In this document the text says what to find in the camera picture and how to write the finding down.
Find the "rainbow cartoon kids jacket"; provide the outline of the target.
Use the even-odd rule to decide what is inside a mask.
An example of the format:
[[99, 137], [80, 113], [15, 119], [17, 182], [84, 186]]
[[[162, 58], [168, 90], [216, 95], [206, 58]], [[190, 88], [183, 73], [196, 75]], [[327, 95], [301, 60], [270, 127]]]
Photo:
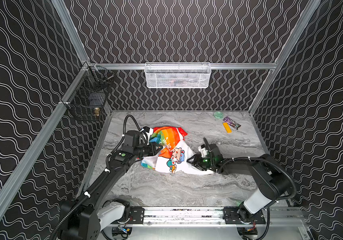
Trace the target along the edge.
[[195, 155], [195, 152], [185, 142], [187, 133], [182, 128], [176, 127], [155, 127], [150, 130], [149, 142], [162, 146], [162, 150], [152, 157], [144, 157], [141, 166], [153, 169], [160, 173], [175, 174], [183, 172], [191, 175], [210, 175], [211, 170], [202, 171], [192, 164], [188, 159]]

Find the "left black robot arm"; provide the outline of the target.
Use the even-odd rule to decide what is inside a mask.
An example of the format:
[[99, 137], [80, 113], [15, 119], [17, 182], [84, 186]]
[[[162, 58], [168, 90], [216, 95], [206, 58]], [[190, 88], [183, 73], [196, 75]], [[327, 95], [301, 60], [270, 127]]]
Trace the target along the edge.
[[148, 127], [128, 131], [126, 124], [134, 116], [123, 120], [122, 138], [106, 157], [106, 166], [91, 186], [73, 201], [65, 201], [60, 207], [58, 224], [52, 230], [51, 240], [96, 240], [102, 221], [97, 211], [103, 197], [132, 165], [145, 157], [152, 157], [162, 150], [162, 145], [149, 142]]

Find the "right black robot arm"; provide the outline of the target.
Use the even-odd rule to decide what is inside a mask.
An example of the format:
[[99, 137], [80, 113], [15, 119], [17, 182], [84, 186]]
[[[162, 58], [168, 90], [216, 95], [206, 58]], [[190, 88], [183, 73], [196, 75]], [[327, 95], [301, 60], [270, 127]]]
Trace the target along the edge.
[[201, 171], [211, 170], [222, 175], [250, 175], [257, 189], [238, 207], [241, 221], [247, 222], [261, 209], [267, 209], [279, 200], [292, 199], [296, 184], [291, 175], [278, 164], [272, 156], [223, 158], [221, 155], [208, 157], [194, 155], [188, 163]]

